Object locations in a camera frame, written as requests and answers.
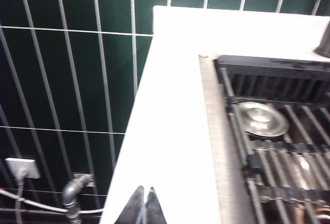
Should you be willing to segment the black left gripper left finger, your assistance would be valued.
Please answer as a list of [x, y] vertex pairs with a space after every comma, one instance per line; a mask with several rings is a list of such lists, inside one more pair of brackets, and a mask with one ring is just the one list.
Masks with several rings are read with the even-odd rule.
[[138, 186], [130, 196], [128, 202], [124, 206], [115, 224], [118, 223], [136, 223], [140, 214], [144, 199], [144, 187]]

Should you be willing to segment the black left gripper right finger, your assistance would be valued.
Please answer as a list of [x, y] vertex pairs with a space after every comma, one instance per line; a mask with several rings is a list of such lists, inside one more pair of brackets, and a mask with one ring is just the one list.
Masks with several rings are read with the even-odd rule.
[[167, 224], [154, 187], [147, 195], [144, 220], [147, 224]]

